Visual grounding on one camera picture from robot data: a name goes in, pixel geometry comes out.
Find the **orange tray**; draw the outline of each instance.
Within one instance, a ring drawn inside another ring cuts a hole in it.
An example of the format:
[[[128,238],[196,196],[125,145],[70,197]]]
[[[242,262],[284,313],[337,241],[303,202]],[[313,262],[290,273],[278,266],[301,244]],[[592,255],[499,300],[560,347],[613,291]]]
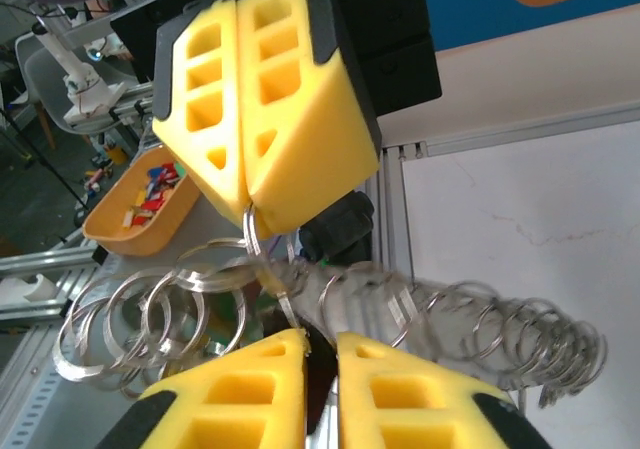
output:
[[[172,161],[173,156],[164,146],[140,156],[89,214],[83,226],[84,236],[116,254],[149,256],[162,250],[200,195],[188,176],[176,185],[171,197],[147,224],[126,229],[122,221],[140,189],[149,183],[149,169]]]

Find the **white panel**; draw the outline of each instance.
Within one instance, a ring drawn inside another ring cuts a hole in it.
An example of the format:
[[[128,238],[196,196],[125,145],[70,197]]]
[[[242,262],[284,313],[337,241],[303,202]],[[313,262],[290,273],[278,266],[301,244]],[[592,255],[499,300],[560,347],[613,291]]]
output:
[[[638,27],[632,6],[440,52],[444,95],[382,117],[385,144],[440,144],[637,107]]]
[[[404,165],[414,270],[539,296],[610,343],[601,377],[527,416],[552,447],[640,447],[640,123]]]

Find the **colorful small objects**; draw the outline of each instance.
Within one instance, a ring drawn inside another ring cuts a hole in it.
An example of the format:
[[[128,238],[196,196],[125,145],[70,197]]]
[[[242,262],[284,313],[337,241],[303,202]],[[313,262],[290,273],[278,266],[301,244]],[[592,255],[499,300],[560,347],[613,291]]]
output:
[[[184,177],[184,169],[180,167],[179,170],[177,166],[177,163],[166,163],[147,171],[149,183],[138,192],[135,205],[125,214],[122,227],[128,229],[132,226],[143,226],[153,218],[171,197],[176,184]]]

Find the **yellow foam gripper pad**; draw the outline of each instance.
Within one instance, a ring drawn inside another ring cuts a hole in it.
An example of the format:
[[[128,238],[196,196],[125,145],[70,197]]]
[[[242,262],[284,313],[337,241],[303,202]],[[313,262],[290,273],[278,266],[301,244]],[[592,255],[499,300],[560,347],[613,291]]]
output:
[[[499,389],[352,333],[338,363],[341,449],[506,449],[472,399]]]
[[[177,397],[142,448],[303,448],[306,351],[289,329],[154,384]]]
[[[307,0],[238,0],[245,175],[274,233],[371,176],[378,157],[338,47],[314,61]]]
[[[153,130],[218,211],[236,224],[249,204],[238,109],[235,0],[203,10],[173,45],[171,112]]]

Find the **white wall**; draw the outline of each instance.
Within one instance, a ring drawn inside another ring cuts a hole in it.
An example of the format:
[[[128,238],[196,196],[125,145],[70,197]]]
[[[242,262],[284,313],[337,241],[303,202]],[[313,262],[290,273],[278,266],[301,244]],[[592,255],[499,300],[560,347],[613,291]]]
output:
[[[441,143],[640,106],[640,5],[438,53],[444,95],[380,118]]]

